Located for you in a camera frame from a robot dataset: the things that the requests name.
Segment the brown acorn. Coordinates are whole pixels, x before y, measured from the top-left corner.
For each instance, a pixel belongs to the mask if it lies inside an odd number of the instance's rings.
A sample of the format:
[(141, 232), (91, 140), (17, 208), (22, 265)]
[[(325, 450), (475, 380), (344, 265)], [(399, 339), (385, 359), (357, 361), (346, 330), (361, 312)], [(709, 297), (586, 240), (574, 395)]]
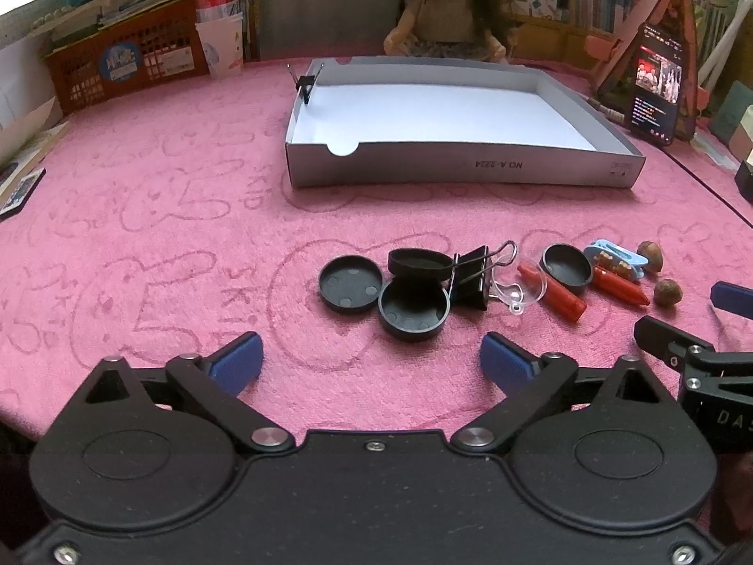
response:
[(660, 279), (653, 287), (653, 304), (660, 307), (674, 307), (683, 296), (683, 288), (671, 278)]
[(658, 274), (664, 268), (664, 254), (662, 254), (662, 250), (656, 242), (641, 242), (637, 254), (646, 259), (646, 264), (643, 267), (646, 272)]

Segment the large black binder clip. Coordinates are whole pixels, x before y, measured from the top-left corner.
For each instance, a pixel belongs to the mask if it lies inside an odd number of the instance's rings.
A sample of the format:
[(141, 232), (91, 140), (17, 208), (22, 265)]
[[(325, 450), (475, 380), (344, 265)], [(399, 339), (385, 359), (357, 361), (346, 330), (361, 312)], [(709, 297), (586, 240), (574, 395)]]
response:
[(518, 245), (507, 240), (498, 249), (479, 246), (454, 258), (449, 297), (453, 307), (485, 311), (489, 306), (493, 272), (510, 266), (517, 259)]

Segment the blue bear hair clip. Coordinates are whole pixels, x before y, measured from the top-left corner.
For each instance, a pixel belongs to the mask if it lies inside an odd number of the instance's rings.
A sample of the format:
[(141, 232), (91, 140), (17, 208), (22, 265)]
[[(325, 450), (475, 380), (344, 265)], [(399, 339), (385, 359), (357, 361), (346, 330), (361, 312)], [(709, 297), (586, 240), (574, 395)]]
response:
[(645, 268), (649, 265), (649, 259), (643, 255), (605, 239), (587, 245), (583, 249), (583, 254), (592, 266), (602, 266), (631, 282), (638, 282), (645, 277)]

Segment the black round lid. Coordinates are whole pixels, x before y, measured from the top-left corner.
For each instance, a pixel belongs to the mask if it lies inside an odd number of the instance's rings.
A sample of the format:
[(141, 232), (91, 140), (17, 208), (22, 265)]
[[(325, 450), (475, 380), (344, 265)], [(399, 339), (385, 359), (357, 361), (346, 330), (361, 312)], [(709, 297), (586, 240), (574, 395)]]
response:
[(321, 300), (336, 313), (364, 313), (377, 304), (382, 290), (380, 268), (361, 255), (332, 259), (319, 273)]
[(540, 266), (574, 295), (582, 295), (593, 279), (591, 261), (568, 243), (553, 243), (543, 251)]
[(396, 277), (378, 298), (380, 324), (402, 342), (425, 342), (444, 328), (450, 298), (443, 284), (430, 278)]
[(401, 248), (389, 252), (388, 269), (394, 277), (430, 278), (445, 282), (452, 275), (454, 261), (435, 250)]

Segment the black round lid front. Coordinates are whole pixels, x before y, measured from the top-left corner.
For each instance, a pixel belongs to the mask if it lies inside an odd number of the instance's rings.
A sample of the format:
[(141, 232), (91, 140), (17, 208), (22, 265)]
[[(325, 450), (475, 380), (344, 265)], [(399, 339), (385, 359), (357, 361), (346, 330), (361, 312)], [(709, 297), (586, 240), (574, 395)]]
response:
[(444, 328), (450, 298), (443, 284), (430, 278), (396, 277), (378, 298), (380, 324), (402, 342), (425, 342)]

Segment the clear plastic dome piece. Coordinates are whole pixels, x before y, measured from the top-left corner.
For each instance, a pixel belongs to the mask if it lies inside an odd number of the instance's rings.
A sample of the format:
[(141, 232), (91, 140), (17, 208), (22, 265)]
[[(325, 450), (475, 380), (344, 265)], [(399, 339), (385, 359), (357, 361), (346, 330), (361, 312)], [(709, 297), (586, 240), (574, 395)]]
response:
[(491, 271), (490, 300), (500, 302), (514, 316), (538, 304), (546, 291), (545, 272), (529, 259), (518, 258), (509, 266), (495, 266)]

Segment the smartphone with lit screen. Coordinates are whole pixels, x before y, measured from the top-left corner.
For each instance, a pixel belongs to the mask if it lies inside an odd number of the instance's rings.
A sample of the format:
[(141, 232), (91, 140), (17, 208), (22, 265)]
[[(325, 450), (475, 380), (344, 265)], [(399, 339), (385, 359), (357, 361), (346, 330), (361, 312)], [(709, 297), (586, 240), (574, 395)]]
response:
[(685, 48), (670, 33), (645, 23), (638, 34), (627, 115), (628, 128), (647, 142), (674, 142), (685, 79)]

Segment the grey cardboard box tray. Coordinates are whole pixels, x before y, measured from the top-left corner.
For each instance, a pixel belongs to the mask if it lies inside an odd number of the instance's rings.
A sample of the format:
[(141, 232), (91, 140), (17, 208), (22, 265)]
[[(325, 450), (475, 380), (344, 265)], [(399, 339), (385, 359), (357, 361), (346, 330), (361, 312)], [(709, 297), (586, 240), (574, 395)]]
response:
[(323, 64), (285, 139), (291, 185), (525, 184), (629, 189), (646, 158), (543, 70), (451, 59)]

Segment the small black device left edge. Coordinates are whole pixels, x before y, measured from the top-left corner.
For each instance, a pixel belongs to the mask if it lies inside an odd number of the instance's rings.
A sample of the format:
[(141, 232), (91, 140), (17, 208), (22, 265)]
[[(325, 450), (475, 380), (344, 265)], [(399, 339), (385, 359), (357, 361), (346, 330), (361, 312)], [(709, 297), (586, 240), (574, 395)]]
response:
[(31, 172), (18, 182), (18, 185), (14, 187), (13, 192), (10, 194), (9, 199), (1, 207), (0, 221), (5, 221), (6, 219), (14, 217), (16, 214), (22, 212), (29, 198), (34, 193), (34, 190), (37, 189), (38, 184), (42, 181), (42, 178), (44, 178), (45, 175), (46, 169), (36, 169), (36, 171)]

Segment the small black binder clip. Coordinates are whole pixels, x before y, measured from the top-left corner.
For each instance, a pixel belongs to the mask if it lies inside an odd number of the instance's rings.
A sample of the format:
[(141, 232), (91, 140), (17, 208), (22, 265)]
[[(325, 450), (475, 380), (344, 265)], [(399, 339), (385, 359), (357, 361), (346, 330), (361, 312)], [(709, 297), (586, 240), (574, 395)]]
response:
[(297, 95), (303, 100), (303, 103), (307, 105), (310, 102), (310, 96), (312, 90), (317, 84), (317, 80), (324, 65), (321, 64), (315, 69), (314, 73), (308, 73), (303, 75), (297, 75), (294, 67), (290, 63), (286, 63), (287, 72), (290, 74), (292, 82), (294, 82)]

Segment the pink triangular phone stand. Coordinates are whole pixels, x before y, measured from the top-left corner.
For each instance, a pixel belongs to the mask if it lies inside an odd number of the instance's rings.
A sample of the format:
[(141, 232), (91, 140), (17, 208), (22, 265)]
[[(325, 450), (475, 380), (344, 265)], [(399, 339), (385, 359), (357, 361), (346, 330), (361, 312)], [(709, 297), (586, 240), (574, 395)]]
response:
[(692, 139), (708, 92), (699, 86), (693, 0), (638, 0), (609, 38), (586, 38), (591, 88), (645, 139)]

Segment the yellow wooden box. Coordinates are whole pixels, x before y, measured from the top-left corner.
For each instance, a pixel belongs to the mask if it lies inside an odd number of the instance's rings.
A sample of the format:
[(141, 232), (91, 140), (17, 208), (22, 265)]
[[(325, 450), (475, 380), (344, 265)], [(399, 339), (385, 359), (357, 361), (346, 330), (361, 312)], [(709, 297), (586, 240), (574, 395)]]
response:
[(515, 16), (514, 24), (514, 61), (546, 61), (580, 69), (596, 64), (585, 49), (590, 36), (586, 29), (536, 16)]

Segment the red plastic basket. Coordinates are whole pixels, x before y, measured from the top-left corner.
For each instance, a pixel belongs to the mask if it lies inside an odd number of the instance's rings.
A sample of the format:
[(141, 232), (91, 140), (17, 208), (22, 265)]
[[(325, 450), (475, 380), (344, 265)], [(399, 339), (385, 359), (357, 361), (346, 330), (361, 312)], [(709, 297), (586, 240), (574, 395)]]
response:
[(194, 0), (171, 0), (56, 48), (45, 64), (65, 115), (208, 73)]

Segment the brown-haired doll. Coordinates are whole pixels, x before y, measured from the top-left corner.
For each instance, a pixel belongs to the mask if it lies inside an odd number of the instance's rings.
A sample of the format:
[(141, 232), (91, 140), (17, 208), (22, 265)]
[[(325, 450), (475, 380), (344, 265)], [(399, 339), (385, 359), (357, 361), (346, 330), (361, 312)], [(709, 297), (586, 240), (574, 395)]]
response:
[(504, 63), (510, 33), (504, 0), (401, 0), (383, 50), (388, 56)]

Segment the grey metal box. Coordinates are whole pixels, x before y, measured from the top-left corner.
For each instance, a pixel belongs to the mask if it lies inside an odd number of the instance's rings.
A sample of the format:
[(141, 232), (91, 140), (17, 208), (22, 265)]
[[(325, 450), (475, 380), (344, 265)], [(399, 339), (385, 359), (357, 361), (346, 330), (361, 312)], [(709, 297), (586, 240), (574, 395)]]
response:
[(380, 55), (398, 0), (254, 0), (260, 59)]

